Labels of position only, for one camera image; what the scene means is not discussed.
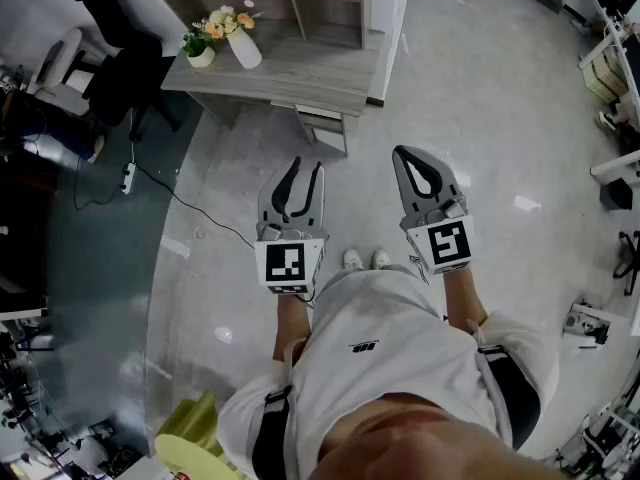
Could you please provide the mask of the black chair base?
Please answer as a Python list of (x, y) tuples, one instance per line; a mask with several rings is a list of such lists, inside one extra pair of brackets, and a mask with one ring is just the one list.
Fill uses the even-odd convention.
[(620, 261), (614, 269), (613, 279), (625, 281), (623, 294), (630, 297), (640, 275), (640, 230), (635, 230), (632, 235), (621, 231), (618, 237), (621, 245)]

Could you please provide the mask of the yellow green chair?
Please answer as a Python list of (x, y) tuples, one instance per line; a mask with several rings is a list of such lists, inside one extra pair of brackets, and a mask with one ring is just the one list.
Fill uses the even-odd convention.
[(215, 397), (182, 400), (155, 437), (156, 457), (174, 480), (247, 480), (226, 457), (217, 439)]

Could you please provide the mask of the black office chair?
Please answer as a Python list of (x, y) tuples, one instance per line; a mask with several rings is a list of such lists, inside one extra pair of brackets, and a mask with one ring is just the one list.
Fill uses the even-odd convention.
[(118, 50), (101, 63), (76, 53), (63, 82), (81, 93), (92, 114), (104, 125), (115, 127), (131, 118), (129, 139), (140, 140), (139, 127), (148, 108), (155, 108), (171, 131), (179, 129), (165, 108), (161, 83), (169, 67), (159, 39), (136, 28), (118, 0), (75, 0), (94, 18), (106, 43)]

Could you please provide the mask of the grey floor device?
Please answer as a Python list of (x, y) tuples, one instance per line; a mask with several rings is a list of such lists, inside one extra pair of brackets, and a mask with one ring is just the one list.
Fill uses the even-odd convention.
[(562, 343), (570, 350), (600, 350), (608, 341), (612, 322), (609, 313), (574, 302), (564, 320)]

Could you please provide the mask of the white office chair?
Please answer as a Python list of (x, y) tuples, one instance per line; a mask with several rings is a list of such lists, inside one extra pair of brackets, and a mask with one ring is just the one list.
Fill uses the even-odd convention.
[(92, 65), (99, 64), (106, 56), (99, 47), (84, 38), (79, 28), (69, 29), (46, 53), (31, 77), (27, 93), (69, 113), (84, 115), (89, 110), (89, 104), (82, 98), (82, 94), (92, 74), (71, 73), (66, 78), (74, 59), (80, 53), (81, 61)]

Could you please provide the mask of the grey wooden desk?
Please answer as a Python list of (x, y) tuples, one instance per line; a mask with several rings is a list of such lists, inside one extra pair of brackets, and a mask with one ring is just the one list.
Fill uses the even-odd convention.
[(309, 40), (291, 21), (266, 20), (255, 42), (261, 63), (243, 68), (228, 45), (218, 46), (212, 63), (191, 66), (184, 53), (169, 68), (161, 88), (191, 96), (232, 129), (246, 102), (293, 110), (310, 143), (329, 133), (342, 136), (348, 153), (374, 77), (385, 34), (343, 25), (322, 25)]

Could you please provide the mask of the person's left forearm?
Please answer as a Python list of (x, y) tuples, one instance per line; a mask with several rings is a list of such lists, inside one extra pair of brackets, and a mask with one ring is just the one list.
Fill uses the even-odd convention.
[(311, 335), (307, 304), (295, 295), (279, 295), (277, 303), (277, 331), (272, 359), (285, 361), (285, 351), (293, 343), (292, 361), (302, 355)]

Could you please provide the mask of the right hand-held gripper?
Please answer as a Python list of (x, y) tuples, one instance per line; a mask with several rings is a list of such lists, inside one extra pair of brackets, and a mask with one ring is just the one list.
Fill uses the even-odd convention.
[(452, 168), (413, 146), (396, 146), (392, 162), (407, 215), (400, 227), (425, 270), (437, 275), (466, 267), (474, 247), (473, 219)]

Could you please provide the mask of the white metal rack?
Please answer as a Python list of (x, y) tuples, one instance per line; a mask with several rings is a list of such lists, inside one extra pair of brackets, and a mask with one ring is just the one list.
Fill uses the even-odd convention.
[(606, 408), (555, 451), (552, 466), (570, 480), (640, 480), (640, 414)]

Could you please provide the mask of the person's white shirt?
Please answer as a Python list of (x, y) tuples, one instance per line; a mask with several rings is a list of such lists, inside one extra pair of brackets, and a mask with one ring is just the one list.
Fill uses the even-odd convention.
[(505, 348), (524, 370), (542, 405), (559, 382), (556, 349), (536, 329), (494, 312), (475, 335), (443, 321), (415, 276), (356, 271), (321, 293), (311, 336), (293, 366), (274, 362), (238, 389), (219, 414), (225, 454), (246, 474), (268, 394), (290, 386), (294, 448), (301, 478), (311, 475), (336, 422), (387, 394), (410, 394), (456, 419), (503, 436), (506, 411), (492, 397), (479, 349)]

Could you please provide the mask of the person's right forearm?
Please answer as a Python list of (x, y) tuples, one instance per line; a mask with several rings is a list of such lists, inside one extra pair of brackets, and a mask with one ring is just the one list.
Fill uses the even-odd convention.
[(443, 274), (448, 322), (451, 326), (473, 334), (488, 315), (478, 297), (469, 267)]

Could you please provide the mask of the white vase with yellow flowers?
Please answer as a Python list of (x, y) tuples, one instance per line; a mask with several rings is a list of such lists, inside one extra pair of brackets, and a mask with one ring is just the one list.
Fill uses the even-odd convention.
[(261, 14), (237, 12), (229, 5), (222, 5), (207, 17), (192, 23), (194, 33), (205, 41), (226, 40), (241, 66), (253, 69), (262, 62), (262, 54), (247, 31), (255, 28), (255, 20)]

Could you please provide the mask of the small black box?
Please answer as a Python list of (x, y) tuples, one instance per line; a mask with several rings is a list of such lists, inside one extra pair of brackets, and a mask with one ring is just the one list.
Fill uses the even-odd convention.
[(633, 190), (623, 178), (617, 178), (600, 187), (599, 200), (606, 211), (630, 211)]

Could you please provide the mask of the small green plant white pot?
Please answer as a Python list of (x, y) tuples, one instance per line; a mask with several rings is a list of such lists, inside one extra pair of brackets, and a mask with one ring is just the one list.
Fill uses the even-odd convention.
[(213, 39), (207, 33), (188, 32), (183, 36), (183, 46), (188, 62), (194, 68), (209, 66), (215, 58)]

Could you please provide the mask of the person's chin and neck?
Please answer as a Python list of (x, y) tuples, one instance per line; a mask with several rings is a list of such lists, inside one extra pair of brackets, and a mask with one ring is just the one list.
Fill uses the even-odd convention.
[(342, 416), (308, 480), (567, 480), (487, 429), (393, 393)]

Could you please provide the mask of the white plastic bar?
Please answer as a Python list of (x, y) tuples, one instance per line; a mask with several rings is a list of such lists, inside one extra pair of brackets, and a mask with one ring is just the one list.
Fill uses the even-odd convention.
[(613, 160), (594, 165), (590, 168), (590, 174), (595, 178), (600, 178), (607, 173), (615, 171), (621, 167), (630, 166), (640, 162), (640, 149)]

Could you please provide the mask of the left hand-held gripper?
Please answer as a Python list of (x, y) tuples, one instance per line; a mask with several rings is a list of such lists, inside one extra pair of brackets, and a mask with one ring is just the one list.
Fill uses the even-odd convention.
[(287, 161), (269, 178), (258, 198), (261, 222), (254, 244), (258, 279), (275, 295), (315, 295), (329, 238), (321, 228), (325, 204), (325, 170), (321, 162), (312, 170), (303, 208), (291, 213), (293, 221), (306, 226), (280, 226), (289, 222), (286, 205), (300, 164), (300, 156)]

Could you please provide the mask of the stack of pale yellow boxes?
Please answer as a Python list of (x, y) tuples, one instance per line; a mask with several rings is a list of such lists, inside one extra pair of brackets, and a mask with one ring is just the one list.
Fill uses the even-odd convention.
[(628, 92), (626, 76), (614, 47), (601, 52), (582, 70), (582, 74), (586, 88), (605, 104)]

